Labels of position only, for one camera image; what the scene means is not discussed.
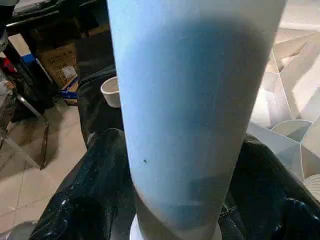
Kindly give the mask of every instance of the white bowl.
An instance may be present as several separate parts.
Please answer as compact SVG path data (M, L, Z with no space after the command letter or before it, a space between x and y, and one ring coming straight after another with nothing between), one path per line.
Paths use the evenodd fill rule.
M118 86L118 77L114 76L105 81L100 88L106 102L112 108L120 108L120 94Z

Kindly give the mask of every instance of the blue cylinder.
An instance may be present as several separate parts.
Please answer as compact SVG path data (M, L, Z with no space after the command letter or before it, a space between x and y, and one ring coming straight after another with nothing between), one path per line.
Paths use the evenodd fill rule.
M146 240L209 240L284 0L108 0Z

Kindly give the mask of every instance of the white ceramic piece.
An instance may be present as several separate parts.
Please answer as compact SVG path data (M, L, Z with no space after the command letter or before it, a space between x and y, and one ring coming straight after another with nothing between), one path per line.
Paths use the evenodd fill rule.
M305 187L320 202L320 174L313 175L304 181Z
M250 123L247 133L268 146L301 181L320 174L320 118L313 124L288 120L272 130Z
M312 122L307 120L289 120L279 123L272 131L300 143L311 125Z
M267 64L250 121L264 128L272 128L291 120L291 112L273 52Z
M320 2L317 0L288 0L280 27L320 31Z
M286 52L285 44L280 43L282 48L275 45L274 54L278 62L289 58L282 63L280 77L292 117L314 122L320 115L320 33L294 41L299 42L292 47L296 51Z
M320 32L280 28L250 121L271 129L319 116Z
M247 133L257 137L265 144L300 181L305 180L299 142L252 122L249 123Z
M120 94L118 87L118 77L114 76L105 81L100 88L106 102L110 107L120 108Z

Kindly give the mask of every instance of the metal chair leg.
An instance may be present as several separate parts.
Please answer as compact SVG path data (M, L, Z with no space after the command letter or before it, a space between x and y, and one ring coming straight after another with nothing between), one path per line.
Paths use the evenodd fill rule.
M41 146L42 162L40 165L40 169L43 169L47 164L46 156L47 156L48 134L49 134L48 120L46 119L45 116L41 115L41 113L38 112L30 103L28 103L23 96L17 94L17 99L26 108L28 108L34 115L36 115L39 119L41 119L44 122L44 133L43 133L42 146Z
M30 157L19 145L17 145L6 132L0 129L0 138L3 139L10 147L14 149L15 152L20 154L30 165L39 169L39 166L32 157Z

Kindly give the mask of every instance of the floor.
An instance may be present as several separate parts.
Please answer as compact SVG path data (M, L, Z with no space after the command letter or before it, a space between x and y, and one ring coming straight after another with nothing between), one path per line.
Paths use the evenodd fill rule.
M59 100L45 115L50 125L45 169L31 167L6 144L0 150L0 233L38 220L59 184L86 152L76 106ZM35 158L40 157L43 130L36 119L8 126L14 141Z

